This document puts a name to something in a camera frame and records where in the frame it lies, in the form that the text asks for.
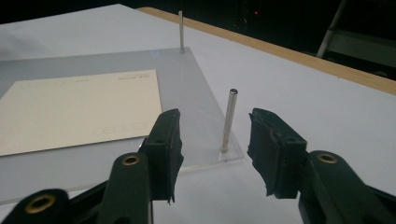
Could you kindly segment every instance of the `table surface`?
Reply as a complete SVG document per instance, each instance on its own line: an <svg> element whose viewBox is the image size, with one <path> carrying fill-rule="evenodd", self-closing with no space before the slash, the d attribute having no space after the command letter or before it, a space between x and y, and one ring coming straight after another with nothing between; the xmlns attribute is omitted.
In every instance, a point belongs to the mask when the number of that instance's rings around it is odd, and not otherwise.
<svg viewBox="0 0 396 224"><path fill-rule="evenodd" d="M176 19L153 8L114 5L3 24L0 61L176 48L178 24L169 21ZM306 139L308 151L336 153L366 184L396 195L393 81L185 22L185 45L223 113L229 89L239 91L233 133L245 152L248 113L264 108ZM180 174L176 203L155 202L154 218L157 223L302 223L297 203L265 197L265 185L246 156ZM12 205L0 206L0 219Z"/></svg>

